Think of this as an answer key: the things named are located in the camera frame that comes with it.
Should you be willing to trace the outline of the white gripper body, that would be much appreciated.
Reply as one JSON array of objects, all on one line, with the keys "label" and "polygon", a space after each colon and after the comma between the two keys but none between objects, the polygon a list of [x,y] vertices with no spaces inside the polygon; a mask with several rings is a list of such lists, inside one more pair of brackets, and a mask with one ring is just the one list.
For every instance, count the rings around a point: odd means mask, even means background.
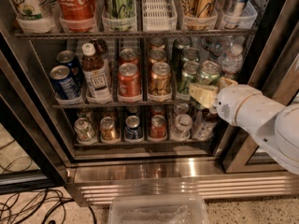
[{"label": "white gripper body", "polygon": [[221,119],[237,127],[262,127],[284,108],[248,85],[231,85],[217,96],[217,112]]}]

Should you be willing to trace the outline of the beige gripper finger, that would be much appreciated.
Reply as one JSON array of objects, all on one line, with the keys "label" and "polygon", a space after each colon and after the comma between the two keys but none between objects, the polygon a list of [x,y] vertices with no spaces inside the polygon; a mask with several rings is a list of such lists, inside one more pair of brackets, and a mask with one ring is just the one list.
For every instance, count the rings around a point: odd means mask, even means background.
[{"label": "beige gripper finger", "polygon": [[205,108],[210,108],[216,103],[218,92],[218,87],[210,85],[191,83],[189,87],[190,96]]},{"label": "beige gripper finger", "polygon": [[226,77],[221,77],[217,82],[217,86],[220,91],[228,86],[236,85],[236,84],[237,84],[237,81],[232,80],[230,78],[226,78]]}]

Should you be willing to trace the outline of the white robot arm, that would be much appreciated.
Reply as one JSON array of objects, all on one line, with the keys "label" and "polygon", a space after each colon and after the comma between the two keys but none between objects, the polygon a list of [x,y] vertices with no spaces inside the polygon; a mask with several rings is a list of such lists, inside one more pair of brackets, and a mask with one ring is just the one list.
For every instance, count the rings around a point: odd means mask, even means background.
[{"label": "white robot arm", "polygon": [[299,175],[298,104],[285,106],[249,85],[226,80],[220,87],[191,83],[189,94],[230,125],[246,131],[280,166]]}]

